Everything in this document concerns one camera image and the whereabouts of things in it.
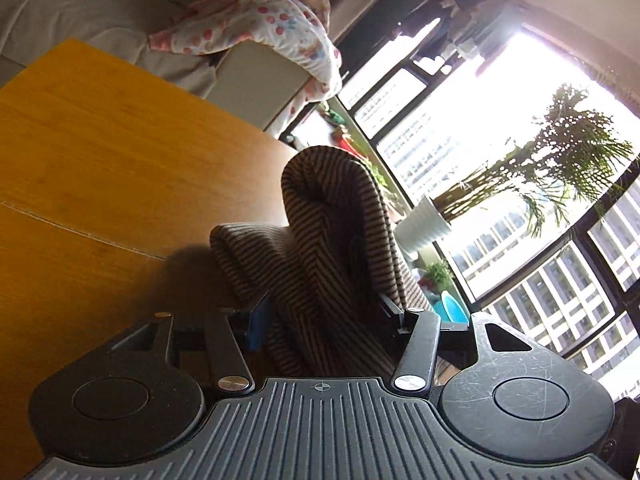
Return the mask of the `brown striped knit sweater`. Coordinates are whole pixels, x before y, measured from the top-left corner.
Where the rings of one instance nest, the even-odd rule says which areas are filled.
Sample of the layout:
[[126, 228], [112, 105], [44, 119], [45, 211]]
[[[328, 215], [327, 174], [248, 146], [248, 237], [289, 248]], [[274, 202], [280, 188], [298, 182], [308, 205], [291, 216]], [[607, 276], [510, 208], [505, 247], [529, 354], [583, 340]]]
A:
[[390, 378], [398, 359], [381, 341], [378, 298], [430, 306], [394, 239], [381, 188], [339, 148], [313, 146], [281, 177], [287, 226], [226, 223], [209, 244], [241, 301], [269, 292], [267, 349], [288, 377]]

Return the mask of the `hanging clothes on rack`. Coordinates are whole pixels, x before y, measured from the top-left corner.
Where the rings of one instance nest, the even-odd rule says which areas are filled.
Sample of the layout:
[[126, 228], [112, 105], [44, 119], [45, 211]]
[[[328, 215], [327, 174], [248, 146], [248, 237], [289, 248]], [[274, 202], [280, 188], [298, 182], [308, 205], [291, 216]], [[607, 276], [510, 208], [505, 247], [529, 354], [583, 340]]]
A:
[[441, 46], [467, 61], [482, 58], [476, 71], [481, 74], [521, 29], [525, 11], [523, 0], [425, 0], [398, 22], [393, 35], [413, 38], [439, 20], [433, 39], [419, 50], [420, 58], [434, 58], [434, 47]]

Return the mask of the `blue plastic basin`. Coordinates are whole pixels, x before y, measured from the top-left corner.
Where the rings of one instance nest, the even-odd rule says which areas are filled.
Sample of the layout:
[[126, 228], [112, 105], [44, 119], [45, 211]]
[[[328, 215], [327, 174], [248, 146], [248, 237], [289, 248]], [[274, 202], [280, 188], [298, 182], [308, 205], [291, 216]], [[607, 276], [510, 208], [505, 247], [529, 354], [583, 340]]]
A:
[[462, 304], [459, 304], [457, 299], [451, 296], [446, 290], [442, 292], [433, 304], [433, 309], [440, 316], [442, 322], [460, 325], [470, 324], [471, 315], [469, 310], [465, 306], [462, 306]]

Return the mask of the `white ribbed plant pot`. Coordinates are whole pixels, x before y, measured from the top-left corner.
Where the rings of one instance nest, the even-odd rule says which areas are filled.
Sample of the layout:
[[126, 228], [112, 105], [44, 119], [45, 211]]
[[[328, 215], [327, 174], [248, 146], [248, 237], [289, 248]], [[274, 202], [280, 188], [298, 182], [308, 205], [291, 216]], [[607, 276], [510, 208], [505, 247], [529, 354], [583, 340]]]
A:
[[450, 232], [450, 224], [433, 201], [423, 196], [407, 217], [395, 226], [394, 237], [400, 249], [407, 255], [412, 255]]

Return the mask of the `tall potted palm plant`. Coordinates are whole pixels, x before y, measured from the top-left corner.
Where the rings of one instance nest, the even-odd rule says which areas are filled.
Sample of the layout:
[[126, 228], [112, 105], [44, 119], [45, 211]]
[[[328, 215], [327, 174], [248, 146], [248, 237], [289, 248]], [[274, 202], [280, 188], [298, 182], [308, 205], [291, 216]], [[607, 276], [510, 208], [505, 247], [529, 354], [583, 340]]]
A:
[[600, 200], [615, 185], [616, 171], [634, 160], [634, 148], [617, 136], [611, 116], [584, 107], [586, 99], [585, 90], [559, 86], [532, 140], [432, 199], [440, 216], [451, 222], [511, 194], [525, 206], [527, 234], [538, 237], [548, 218], [559, 226], [568, 222], [567, 207], [574, 200]]

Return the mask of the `pink dotted white blanket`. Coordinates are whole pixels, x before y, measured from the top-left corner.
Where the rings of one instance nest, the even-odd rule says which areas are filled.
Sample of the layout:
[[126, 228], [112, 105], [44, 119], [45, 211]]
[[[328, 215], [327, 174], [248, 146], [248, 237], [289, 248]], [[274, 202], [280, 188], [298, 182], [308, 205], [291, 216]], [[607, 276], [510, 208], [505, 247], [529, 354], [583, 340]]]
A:
[[200, 0], [175, 24], [148, 37], [152, 50], [209, 55], [244, 41], [273, 50], [309, 76], [284, 118], [342, 88], [342, 55], [329, 37], [330, 0]]

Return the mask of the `beige covered sofa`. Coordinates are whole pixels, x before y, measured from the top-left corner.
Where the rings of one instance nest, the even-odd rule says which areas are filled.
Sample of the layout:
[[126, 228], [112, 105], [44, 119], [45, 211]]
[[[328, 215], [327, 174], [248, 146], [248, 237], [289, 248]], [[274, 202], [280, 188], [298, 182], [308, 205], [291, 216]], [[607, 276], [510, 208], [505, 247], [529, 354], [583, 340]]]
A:
[[1, 80], [76, 38], [277, 136], [278, 115], [308, 79], [298, 65], [253, 41], [202, 58], [149, 49], [149, 35], [174, 24], [194, 1], [1, 0]]

